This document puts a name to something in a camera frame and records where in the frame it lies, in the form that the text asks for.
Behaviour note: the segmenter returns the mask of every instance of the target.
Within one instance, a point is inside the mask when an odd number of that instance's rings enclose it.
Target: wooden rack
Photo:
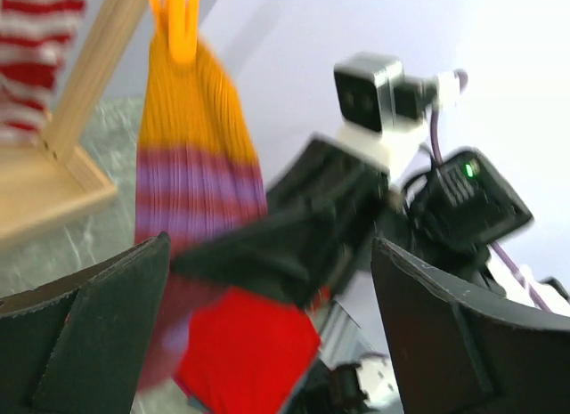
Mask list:
[[[40,145],[0,148],[0,249],[116,197],[78,141],[147,6],[148,0],[104,0]]]

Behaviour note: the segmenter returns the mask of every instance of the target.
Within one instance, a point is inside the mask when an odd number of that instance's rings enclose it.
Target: cable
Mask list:
[[[406,198],[406,196],[410,194],[409,191],[413,184],[418,182],[421,178],[428,176],[431,172],[432,172],[431,169],[427,171],[420,171],[412,175],[410,178],[408,178],[408,180],[405,182],[405,184],[402,186],[402,189],[400,190],[400,192],[404,195],[404,198]]]
[[[463,69],[456,69],[454,71],[455,77],[459,79],[460,82],[460,92],[467,87],[468,83],[468,74]],[[439,110],[433,109],[431,111],[430,121],[429,121],[429,139],[431,141],[431,150],[433,152],[434,158],[436,159],[436,163],[438,165],[444,162],[442,158],[442,152],[439,148],[439,136],[438,136],[438,127],[439,127]],[[497,242],[491,244],[491,248],[500,260],[509,268],[513,277],[517,280],[517,282],[523,287],[528,288],[529,295],[533,300],[534,305],[545,312],[552,312],[548,305],[544,302],[541,295],[534,289],[530,282],[526,279],[526,277],[520,272],[518,266],[515,262],[507,255],[504,249],[499,245]]]
[[[484,284],[487,286],[487,289],[493,292],[493,289],[491,288],[491,284],[489,283],[489,278],[487,278],[487,275],[484,272],[479,272],[479,275],[483,278]]]
[[[419,151],[422,151],[422,152],[429,155],[429,163],[431,165],[431,168],[432,168],[432,170],[436,169],[437,168],[437,162],[436,162],[436,158],[434,157],[433,151],[426,144],[421,144],[419,146]]]

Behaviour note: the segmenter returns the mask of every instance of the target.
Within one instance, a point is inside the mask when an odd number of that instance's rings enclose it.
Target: red cloth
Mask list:
[[[276,414],[317,356],[305,312],[231,288],[195,312],[175,380],[215,414]]]

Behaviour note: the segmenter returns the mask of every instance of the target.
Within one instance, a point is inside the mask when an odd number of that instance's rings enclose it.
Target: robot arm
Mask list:
[[[334,73],[346,121],[336,139],[313,137],[267,192],[266,218],[178,256],[173,272],[305,308],[322,286],[338,293],[355,270],[369,270],[371,241],[382,235],[464,279],[483,276],[480,283],[489,286],[486,245],[532,215],[480,152],[464,150],[439,165],[432,160],[406,214],[389,202],[389,181],[428,136],[427,106],[441,108],[459,96],[453,73],[406,77],[396,58],[368,53]]]

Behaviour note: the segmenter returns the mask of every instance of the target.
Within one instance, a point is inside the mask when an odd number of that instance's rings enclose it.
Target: green led light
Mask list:
[[[469,163],[465,165],[465,175],[469,178],[473,178],[476,175],[475,168],[472,167]]]

